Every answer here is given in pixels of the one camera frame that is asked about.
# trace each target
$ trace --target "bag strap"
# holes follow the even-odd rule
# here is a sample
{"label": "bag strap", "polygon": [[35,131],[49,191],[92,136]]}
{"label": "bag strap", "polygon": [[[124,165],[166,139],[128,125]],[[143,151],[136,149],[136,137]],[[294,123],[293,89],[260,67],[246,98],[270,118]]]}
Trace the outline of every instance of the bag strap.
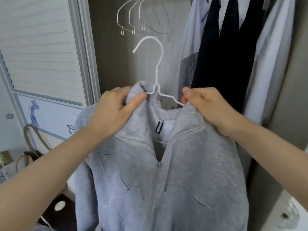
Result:
{"label": "bag strap", "polygon": [[39,133],[38,128],[37,128],[35,125],[33,125],[33,124],[27,124],[27,125],[25,125],[25,127],[23,128],[23,136],[24,136],[24,138],[25,138],[25,141],[26,141],[26,143],[27,143],[29,149],[30,149],[30,150],[33,150],[33,149],[34,149],[32,143],[31,143],[31,141],[30,141],[30,138],[29,138],[29,136],[28,136],[28,131],[29,131],[30,128],[32,128],[32,129],[34,130],[34,132],[36,133],[37,137],[39,138],[39,140],[41,141],[41,143],[46,147],[46,149],[47,149],[48,151],[51,151],[51,148],[48,146],[48,144],[45,142],[45,140],[43,139],[43,137],[42,137],[41,134]]}

